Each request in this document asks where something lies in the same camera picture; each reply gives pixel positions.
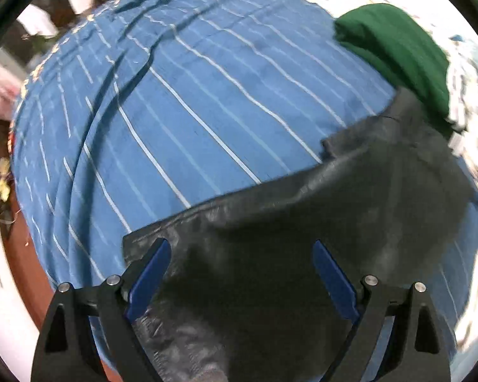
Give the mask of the green folded varsity jacket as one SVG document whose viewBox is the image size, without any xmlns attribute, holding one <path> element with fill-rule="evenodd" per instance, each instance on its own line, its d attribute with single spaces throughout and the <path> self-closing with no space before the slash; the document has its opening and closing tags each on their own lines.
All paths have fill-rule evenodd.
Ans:
<svg viewBox="0 0 478 382">
<path fill-rule="evenodd" d="M 377 70 L 391 85 L 409 89 L 446 139 L 450 95 L 445 53 L 409 14 L 391 4 L 369 4 L 334 22 L 335 40 Z"/>
</svg>

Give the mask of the black leather jacket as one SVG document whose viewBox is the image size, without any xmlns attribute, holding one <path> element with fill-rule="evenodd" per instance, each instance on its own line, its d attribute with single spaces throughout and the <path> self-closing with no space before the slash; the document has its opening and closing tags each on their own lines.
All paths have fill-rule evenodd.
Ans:
<svg viewBox="0 0 478 382">
<path fill-rule="evenodd" d="M 216 197 L 126 236 L 171 261 L 134 330 L 163 381 L 306 381 L 336 358 L 342 318 L 313 265 L 322 242 L 355 289 L 423 282 L 472 187 L 415 95 L 328 137 L 321 165 Z"/>
</svg>

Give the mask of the blue striped bed sheet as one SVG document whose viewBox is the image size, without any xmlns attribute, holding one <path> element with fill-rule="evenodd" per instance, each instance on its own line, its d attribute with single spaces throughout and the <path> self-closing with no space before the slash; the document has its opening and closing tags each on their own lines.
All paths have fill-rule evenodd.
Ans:
<svg viewBox="0 0 478 382">
<path fill-rule="evenodd" d="M 311 0 L 109 0 L 67 32 L 12 122 L 18 203 L 54 290 L 124 274 L 137 230 L 321 165 L 325 139 L 407 89 L 335 40 L 339 17 Z M 460 130 L 478 127 L 461 96 L 478 87 L 460 50 L 432 39 L 449 61 L 442 136 L 472 197 L 421 283 L 449 381 L 478 381 L 478 187 L 457 153 Z"/>
</svg>

